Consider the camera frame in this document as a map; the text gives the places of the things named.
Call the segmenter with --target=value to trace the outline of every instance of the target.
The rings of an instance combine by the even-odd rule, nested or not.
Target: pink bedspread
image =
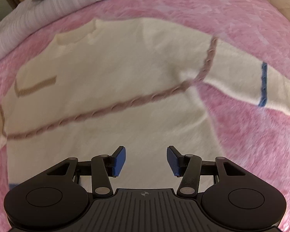
[[[265,0],[105,0],[31,35],[0,61],[0,100],[19,67],[39,54],[58,32],[92,18],[154,17],[214,34],[266,61],[290,79],[290,22]],[[279,189],[287,200],[280,224],[290,232],[290,117],[234,100],[196,85],[226,156]],[[0,232],[10,227],[3,209],[8,191],[6,149],[0,150]]]

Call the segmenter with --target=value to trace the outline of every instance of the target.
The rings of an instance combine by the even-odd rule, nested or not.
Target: blue cuff stripe
[[[268,81],[268,64],[262,63],[262,85],[261,85],[261,99],[258,104],[259,107],[264,107],[268,100],[267,81]]]

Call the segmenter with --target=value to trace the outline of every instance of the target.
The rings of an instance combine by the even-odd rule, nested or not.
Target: blue object
[[[179,177],[180,176],[180,174],[179,174],[180,167],[178,164],[178,158],[170,148],[167,148],[167,150],[166,150],[166,158],[167,158],[168,163],[173,171],[174,176]]]
[[[14,187],[17,187],[18,184],[9,184],[9,189],[12,190]]]
[[[261,99],[260,99],[260,103],[258,104],[259,107],[264,107],[268,100],[267,76],[268,76],[268,64],[263,62],[262,63],[262,76],[261,76],[261,79],[262,79]]]
[[[126,156],[126,151],[124,147],[115,158],[115,163],[113,167],[113,176],[119,176],[119,173],[125,163],[125,156]]]

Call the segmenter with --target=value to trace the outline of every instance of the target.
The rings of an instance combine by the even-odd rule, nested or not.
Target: blue gripper pad
[[[178,158],[175,155],[175,153],[173,153],[173,151],[170,148],[167,148],[166,150],[166,158],[168,160],[168,163],[173,171],[174,176],[179,177],[179,164],[178,164]]]
[[[113,176],[119,176],[119,173],[125,163],[125,147],[118,153],[115,158],[115,163],[113,167]]]

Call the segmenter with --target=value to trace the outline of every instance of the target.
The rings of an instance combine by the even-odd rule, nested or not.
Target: tan pocket trim
[[[32,94],[44,87],[47,87],[47,86],[50,86],[50,85],[53,85],[56,83],[56,78],[57,76],[54,76],[52,78],[48,78],[46,80],[43,80],[37,84],[35,84],[34,86],[31,86],[31,87],[28,87],[28,88],[24,88],[24,89],[20,89],[18,88],[17,86],[17,81],[15,80],[15,83],[14,83],[14,89],[15,89],[15,93],[16,93],[16,96],[19,98],[19,97],[24,97],[24,96],[27,96],[29,94]]]

